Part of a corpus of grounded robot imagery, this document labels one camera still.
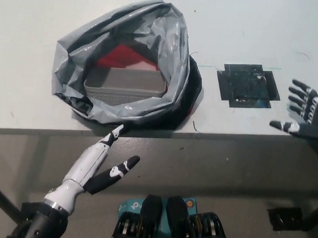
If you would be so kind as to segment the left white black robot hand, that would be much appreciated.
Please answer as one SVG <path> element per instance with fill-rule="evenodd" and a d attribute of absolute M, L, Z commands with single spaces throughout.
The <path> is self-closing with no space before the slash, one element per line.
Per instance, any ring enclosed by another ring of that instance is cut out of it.
<path fill-rule="evenodd" d="M 96 173 L 106 160 L 109 148 L 114 141 L 127 130 L 127 125 L 120 125 L 88 147 L 70 168 L 62 184 L 68 186 L 72 193 L 87 192 L 93 195 L 123 178 L 140 161 L 140 157 L 135 155 L 123 163 L 101 172 L 99 175 Z"/>

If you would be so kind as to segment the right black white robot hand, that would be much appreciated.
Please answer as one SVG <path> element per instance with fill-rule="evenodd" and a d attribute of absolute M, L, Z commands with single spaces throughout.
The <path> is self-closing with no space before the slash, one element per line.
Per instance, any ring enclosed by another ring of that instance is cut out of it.
<path fill-rule="evenodd" d="M 269 125 L 291 136 L 318 139 L 318 92 L 299 80 L 289 87 L 289 110 L 299 121 L 272 120 Z"/>

